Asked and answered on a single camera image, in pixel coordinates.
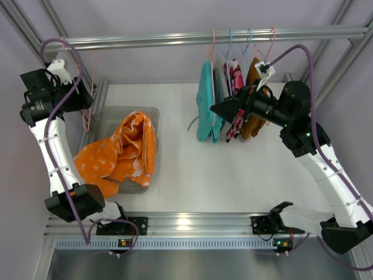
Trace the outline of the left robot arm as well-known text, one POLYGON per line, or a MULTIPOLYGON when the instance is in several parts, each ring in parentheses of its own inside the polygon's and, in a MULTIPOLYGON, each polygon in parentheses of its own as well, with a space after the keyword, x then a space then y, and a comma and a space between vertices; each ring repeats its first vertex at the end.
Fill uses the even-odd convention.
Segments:
POLYGON ((64 113, 89 109, 93 103, 84 83, 67 71, 47 69, 20 77, 27 89, 20 116, 38 142, 50 180, 46 208, 66 222, 99 219, 106 228, 110 220, 125 218, 122 206, 105 201, 98 186, 81 178, 68 146, 64 113))

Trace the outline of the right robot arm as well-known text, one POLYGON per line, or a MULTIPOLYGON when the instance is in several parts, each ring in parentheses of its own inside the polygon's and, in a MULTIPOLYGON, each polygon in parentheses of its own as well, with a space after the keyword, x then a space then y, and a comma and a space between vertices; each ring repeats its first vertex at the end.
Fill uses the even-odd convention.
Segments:
POLYGON ((287 233, 290 229, 320 237, 337 254, 344 254, 372 236, 372 206, 364 201, 337 161, 330 138, 313 123, 311 92, 300 81, 287 82, 279 98, 271 89, 243 86, 211 106, 211 111, 232 123, 235 117, 257 116, 281 127, 280 138, 308 170, 326 197, 331 212, 301 208, 282 202, 254 222, 256 234, 287 233))

